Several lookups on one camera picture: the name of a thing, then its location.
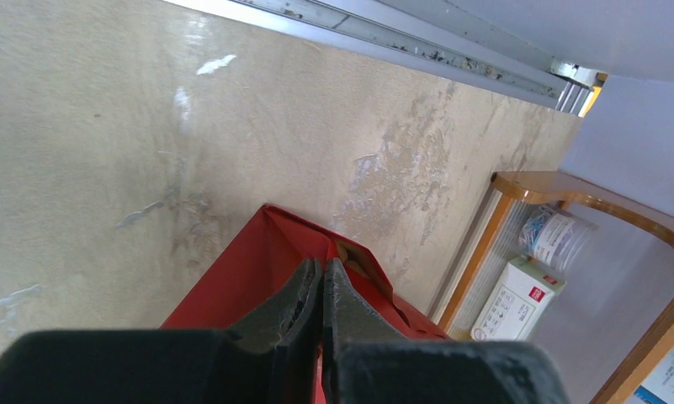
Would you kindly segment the fake small sesame roll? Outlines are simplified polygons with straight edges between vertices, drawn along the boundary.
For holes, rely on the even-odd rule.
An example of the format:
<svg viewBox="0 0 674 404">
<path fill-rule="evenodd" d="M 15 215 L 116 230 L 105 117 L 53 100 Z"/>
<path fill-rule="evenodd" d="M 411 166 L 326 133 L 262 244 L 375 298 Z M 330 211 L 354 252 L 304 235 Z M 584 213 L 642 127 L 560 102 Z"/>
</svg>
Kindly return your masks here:
<svg viewBox="0 0 674 404">
<path fill-rule="evenodd" d="M 393 289 L 390 281 L 381 268 L 373 253 L 352 242 L 337 241 L 338 257 L 357 274 L 372 281 L 384 294 L 391 294 Z"/>
</svg>

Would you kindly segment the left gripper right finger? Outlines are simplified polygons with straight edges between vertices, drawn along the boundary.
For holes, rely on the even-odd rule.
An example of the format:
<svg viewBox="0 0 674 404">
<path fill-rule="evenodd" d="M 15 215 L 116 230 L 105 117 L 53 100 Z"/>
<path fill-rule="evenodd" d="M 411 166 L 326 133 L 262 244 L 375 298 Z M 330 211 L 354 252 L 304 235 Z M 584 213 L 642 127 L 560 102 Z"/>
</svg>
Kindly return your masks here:
<svg viewBox="0 0 674 404">
<path fill-rule="evenodd" d="M 322 387 L 328 403 L 567 403 L 549 356 L 525 342 L 411 340 L 325 271 Z"/>
</svg>

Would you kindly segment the red paper bag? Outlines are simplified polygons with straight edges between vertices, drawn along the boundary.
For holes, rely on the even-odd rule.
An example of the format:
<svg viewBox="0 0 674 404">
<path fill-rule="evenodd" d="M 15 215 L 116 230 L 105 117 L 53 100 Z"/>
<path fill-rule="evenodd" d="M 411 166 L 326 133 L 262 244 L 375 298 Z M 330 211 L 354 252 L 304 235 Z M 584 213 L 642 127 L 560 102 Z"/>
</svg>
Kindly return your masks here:
<svg viewBox="0 0 674 404">
<path fill-rule="evenodd" d="M 382 293 L 338 257 L 336 242 L 352 242 L 274 205 L 262 206 L 230 242 L 165 321 L 169 329 L 226 329 L 276 294 L 306 260 L 322 271 L 317 328 L 315 396 L 328 403 L 322 387 L 323 292 L 329 261 L 342 262 L 354 289 L 393 327 L 411 340 L 446 338 L 432 321 L 392 291 Z"/>
</svg>

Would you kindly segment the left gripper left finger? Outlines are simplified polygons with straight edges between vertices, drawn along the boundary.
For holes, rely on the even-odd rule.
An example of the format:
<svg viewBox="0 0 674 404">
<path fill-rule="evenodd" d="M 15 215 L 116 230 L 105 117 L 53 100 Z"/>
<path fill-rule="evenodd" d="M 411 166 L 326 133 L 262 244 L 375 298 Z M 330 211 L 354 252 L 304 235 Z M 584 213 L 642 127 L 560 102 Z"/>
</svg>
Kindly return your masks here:
<svg viewBox="0 0 674 404">
<path fill-rule="evenodd" d="M 322 271 L 226 329 L 50 330 L 0 357 L 0 403 L 310 403 Z"/>
</svg>

